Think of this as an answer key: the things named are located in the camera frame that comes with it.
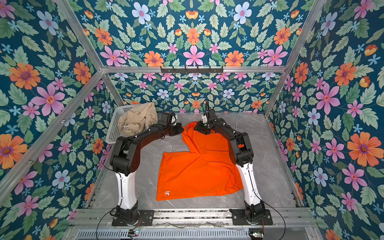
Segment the orange shorts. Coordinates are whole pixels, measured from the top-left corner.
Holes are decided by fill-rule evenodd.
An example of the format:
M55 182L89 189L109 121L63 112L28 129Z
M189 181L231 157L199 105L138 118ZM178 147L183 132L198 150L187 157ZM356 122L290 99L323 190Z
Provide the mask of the orange shorts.
M157 201L224 196L243 189L238 168L220 134L204 135L191 122L182 132L187 152L164 153L159 170Z

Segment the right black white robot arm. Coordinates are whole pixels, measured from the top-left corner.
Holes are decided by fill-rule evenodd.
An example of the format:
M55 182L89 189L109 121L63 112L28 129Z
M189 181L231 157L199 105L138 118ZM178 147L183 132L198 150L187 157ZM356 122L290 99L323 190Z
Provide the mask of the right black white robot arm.
M214 109L205 103L206 110L194 128L195 131L210 135L220 134L227 141L229 157L232 163L238 168L245 193L245 213L248 223L255 225L266 216L265 202L262 200L253 168L254 151L251 146L249 135L233 129L227 122L216 115Z

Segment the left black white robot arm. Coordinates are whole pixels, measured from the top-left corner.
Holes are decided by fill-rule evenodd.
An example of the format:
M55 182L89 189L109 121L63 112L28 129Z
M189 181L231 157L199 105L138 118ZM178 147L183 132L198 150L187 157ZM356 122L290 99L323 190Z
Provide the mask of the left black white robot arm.
M131 227L142 224L151 226L153 210L139 210L136 196L136 172L141 162L141 149L146 145L165 136L176 136L184 131L182 124L177 122L175 113L162 113L158 123L132 137L120 137L115 143L110 165L116 173L119 188L119 200L110 215L112 226Z

